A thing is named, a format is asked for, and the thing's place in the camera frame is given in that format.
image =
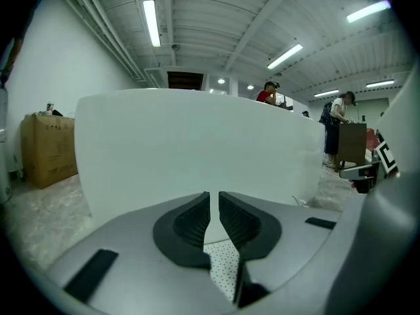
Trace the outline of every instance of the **backpack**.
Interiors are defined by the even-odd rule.
[[[330,113],[331,113],[332,105],[333,105],[333,100],[324,105],[324,108],[321,113],[321,118],[319,120],[320,123],[323,123],[325,125],[328,122],[328,120],[331,119]]]

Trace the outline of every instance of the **cardboard box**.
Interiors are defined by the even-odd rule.
[[[42,189],[77,174],[74,119],[32,114],[20,124],[26,178]]]

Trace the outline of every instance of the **fluorescent light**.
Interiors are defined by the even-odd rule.
[[[160,47],[160,36],[158,31],[158,21],[156,20],[156,9],[154,0],[143,1],[144,13],[146,15],[147,28],[149,29],[150,39],[154,47]]]
[[[284,60],[287,60],[291,55],[297,53],[303,47],[301,45],[295,45],[292,49],[287,51],[285,54],[282,54],[279,58],[277,58],[273,63],[270,63],[267,68],[274,69],[277,65],[282,63]]]
[[[359,20],[360,18],[364,18],[365,16],[383,11],[384,9],[388,9],[388,8],[391,8],[391,5],[387,0],[380,1],[366,8],[360,9],[357,12],[354,12],[353,14],[350,14],[349,16],[347,16],[347,21],[349,23],[352,23],[356,20]]]
[[[325,96],[325,95],[331,95],[333,93],[338,93],[338,92],[340,92],[340,90],[327,91],[327,92],[323,92],[323,93],[314,94],[314,97],[321,97],[321,96]]]
[[[388,84],[394,84],[394,80],[391,79],[389,81],[379,81],[377,83],[366,84],[366,87],[380,87],[381,85],[388,85]]]

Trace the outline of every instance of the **dotted white fabric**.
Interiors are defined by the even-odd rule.
[[[233,301],[238,273],[239,253],[230,240],[204,245],[211,257],[210,277],[223,294]]]

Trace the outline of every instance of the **man in red shirt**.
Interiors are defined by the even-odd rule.
[[[278,87],[279,85],[273,81],[265,83],[264,90],[262,90],[257,97],[257,102],[276,105],[276,89]]]

